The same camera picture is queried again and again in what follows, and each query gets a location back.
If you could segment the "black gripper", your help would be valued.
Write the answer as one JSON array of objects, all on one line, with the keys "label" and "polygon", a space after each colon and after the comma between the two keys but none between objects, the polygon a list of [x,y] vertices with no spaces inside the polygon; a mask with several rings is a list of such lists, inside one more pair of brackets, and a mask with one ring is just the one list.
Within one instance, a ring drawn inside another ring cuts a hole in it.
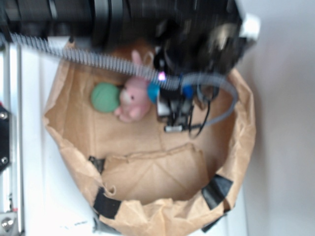
[{"label": "black gripper", "polygon": [[154,68],[169,75],[191,72],[226,75],[257,42],[260,19],[236,0],[179,0],[181,20],[160,34]]}]

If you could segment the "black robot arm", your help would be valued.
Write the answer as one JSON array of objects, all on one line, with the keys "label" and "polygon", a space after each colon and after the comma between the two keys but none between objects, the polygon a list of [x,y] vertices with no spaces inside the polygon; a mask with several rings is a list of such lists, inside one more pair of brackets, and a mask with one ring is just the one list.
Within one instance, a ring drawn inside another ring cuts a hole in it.
[{"label": "black robot arm", "polygon": [[258,40],[260,20],[236,0],[3,0],[0,31],[108,52],[144,39],[158,70],[227,74]]}]

